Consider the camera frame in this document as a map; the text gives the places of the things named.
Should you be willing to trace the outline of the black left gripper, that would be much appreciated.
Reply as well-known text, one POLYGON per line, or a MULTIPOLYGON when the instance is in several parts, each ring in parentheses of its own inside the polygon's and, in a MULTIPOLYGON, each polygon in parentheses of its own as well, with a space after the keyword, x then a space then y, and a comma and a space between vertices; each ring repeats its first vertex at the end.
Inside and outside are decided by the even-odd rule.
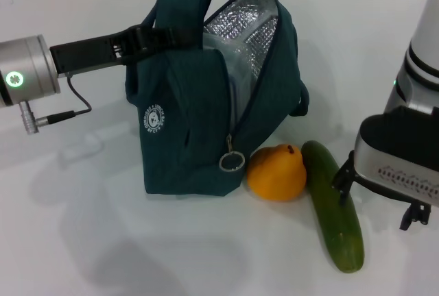
POLYGON ((49 48, 58 74, 77 74, 139 61, 172 49, 198 46, 202 32, 193 28, 131 27, 122 32, 49 48))

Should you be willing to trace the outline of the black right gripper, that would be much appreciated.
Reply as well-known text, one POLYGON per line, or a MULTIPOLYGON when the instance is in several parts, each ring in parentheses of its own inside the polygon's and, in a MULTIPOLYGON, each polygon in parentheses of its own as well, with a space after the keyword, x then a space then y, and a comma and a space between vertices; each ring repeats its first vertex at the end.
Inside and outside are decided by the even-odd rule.
POLYGON ((410 225, 414 222, 420 222, 423 225, 427 225, 431 214, 431 205, 415 198, 404 195, 400 192, 396 192, 382 185, 371 182, 354 170, 354 151, 351 151, 348 155, 346 162, 340 167, 335 174, 332 181, 332 188, 337 190, 340 194, 339 205, 344 206, 350 195, 353 182, 357 182, 368 190, 396 201, 402 201, 409 203, 409 208, 405 211, 400 224, 400 230, 407 231, 410 225))

